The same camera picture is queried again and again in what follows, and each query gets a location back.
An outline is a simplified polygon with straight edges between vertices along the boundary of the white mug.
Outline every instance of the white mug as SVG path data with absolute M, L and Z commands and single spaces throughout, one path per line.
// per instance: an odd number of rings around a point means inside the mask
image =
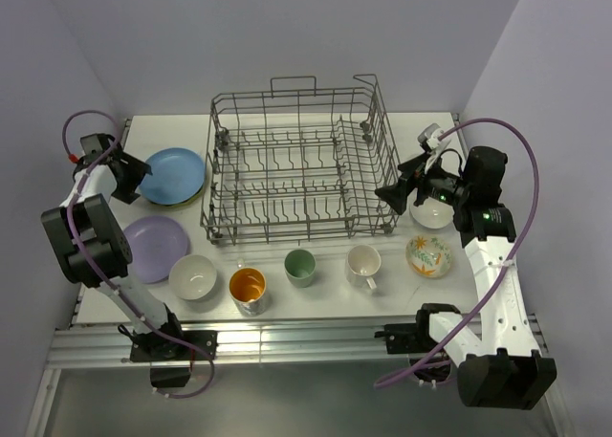
M 372 246 L 355 246 L 346 254 L 344 275 L 351 284 L 365 287 L 371 294 L 376 291 L 372 277 L 381 267 L 381 255 Z

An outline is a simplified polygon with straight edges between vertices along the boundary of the white table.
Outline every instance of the white table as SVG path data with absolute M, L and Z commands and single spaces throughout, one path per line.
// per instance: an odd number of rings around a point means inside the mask
M 437 122 L 444 129 L 453 125 L 449 113 L 389 114 L 389 120 L 402 161 L 419 152 L 416 138 L 428 125 Z M 204 159 L 207 138 L 208 116 L 139 116 L 132 120 L 125 150 L 146 160 L 159 150 L 180 146 L 197 152 Z M 456 135 L 450 147 L 463 153 Z M 444 166 L 453 171 L 457 167 L 456 160 L 448 158 Z M 208 187 L 204 196 L 206 200 Z M 200 200 L 184 208 L 160 208 L 143 198 L 131 206 L 113 200 L 110 206 L 123 228 L 152 214 L 175 219 L 189 235 L 191 253 L 205 255 L 217 266 L 216 292 L 205 301 L 181 300 L 171 293 L 167 281 L 147 285 L 151 293 L 165 302 L 183 322 L 413 316 L 423 303 L 429 302 L 451 303 L 466 313 L 476 303 L 470 264 L 452 225 L 438 232 L 451 245 L 454 255 L 452 267 L 444 278 L 427 279 L 408 268 L 404 257 L 405 245 L 412 236 L 424 231 L 415 225 L 408 213 L 400 218 L 389 236 L 358 235 L 353 239 L 301 242 L 300 246 L 317 258 L 317 280 L 309 288 L 297 289 L 289 283 L 283 270 L 284 257 L 298 246 L 297 242 L 213 246 L 207 240 L 206 231 L 200 227 Z M 370 244 L 382 256 L 382 267 L 376 276 L 380 288 L 378 295 L 359 292 L 343 276 L 345 254 L 357 244 Z M 267 278 L 272 304 L 259 317 L 242 316 L 230 298 L 228 282 L 240 258 L 261 270 Z M 84 289 L 76 323 L 127 321 L 127 317 L 105 295 Z

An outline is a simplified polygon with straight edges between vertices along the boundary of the white bowl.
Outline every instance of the white bowl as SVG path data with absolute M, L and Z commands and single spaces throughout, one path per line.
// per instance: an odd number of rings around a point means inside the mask
M 442 277 L 450 269 L 452 252 L 438 236 L 419 234 L 408 241 L 405 258 L 415 273 L 423 277 Z
M 433 198 L 427 198 L 420 206 L 414 206 L 414 199 L 410 203 L 410 215 L 427 229 L 443 229 L 452 222 L 452 214 L 452 207 Z
M 183 300 L 198 300 L 212 292 L 217 270 L 203 255 L 186 255 L 174 264 L 168 281 L 170 290 Z

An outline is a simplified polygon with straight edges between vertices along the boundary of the cup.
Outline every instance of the cup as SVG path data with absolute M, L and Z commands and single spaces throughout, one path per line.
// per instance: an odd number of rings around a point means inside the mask
M 346 254 L 344 275 L 353 285 L 366 288 L 370 294 L 376 292 L 372 277 L 381 267 L 381 255 L 372 246 L 355 246 Z
M 308 287 L 315 278 L 317 262 L 308 251 L 296 249 L 285 257 L 285 274 L 296 287 Z
M 255 268 L 238 262 L 238 271 L 229 280 L 229 294 L 242 313 L 247 316 L 261 315 L 266 310 L 266 277 Z

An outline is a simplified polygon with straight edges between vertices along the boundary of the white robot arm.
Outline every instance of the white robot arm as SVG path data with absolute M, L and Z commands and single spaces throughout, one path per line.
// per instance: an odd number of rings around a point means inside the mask
M 377 188 L 376 194 L 399 214 L 405 212 L 407 196 L 415 189 L 416 206 L 434 198 L 453 207 L 453 224 L 461 234 L 478 297 L 484 304 L 480 309 L 482 338 L 453 306 L 428 303 L 417 315 L 418 342 L 429 350 L 436 345 L 440 349 L 438 343 L 446 341 L 444 350 L 458 367 L 459 395 L 465 405 L 531 409 L 557 377 L 557 369 L 553 359 L 541 357 L 527 319 L 516 265 L 513 260 L 506 261 L 516 240 L 513 217 L 499 203 L 508 157 L 494 148 L 473 147 L 463 171 L 451 174 L 441 165 L 446 147 L 440 141 L 443 134 L 437 125 L 429 126 L 419 137 L 425 152 L 400 164 L 398 182 Z M 495 290 L 502 269 L 506 269 L 505 275 Z M 486 301 L 490 292 L 494 294 Z M 454 332 L 456 335 L 447 339 Z M 399 377 L 383 383 L 393 383 Z
M 84 156 L 76 164 L 73 189 L 58 208 L 44 212 L 41 221 L 59 266 L 68 280 L 83 283 L 111 298 L 132 323 L 131 334 L 124 327 L 121 332 L 152 359 L 173 359 L 185 351 L 184 347 L 161 337 L 159 333 L 184 339 L 181 325 L 141 282 L 128 276 L 127 265 L 132 261 L 132 252 L 108 207 L 111 196 L 128 204 L 136 200 L 138 195 L 135 190 L 144 175 L 150 173 L 150 167 L 124 153 L 121 146 L 117 145 L 104 162 L 89 168 L 92 161 L 109 148 L 113 139 L 103 134 L 81 139 Z M 88 168 L 89 176 L 81 186 Z M 76 195 L 78 198 L 73 207 L 73 218 L 78 236 L 104 275 L 114 279 L 114 288 L 100 279 L 85 260 L 69 228 L 67 207 Z M 132 302 L 140 313 L 136 314 L 127 302 Z

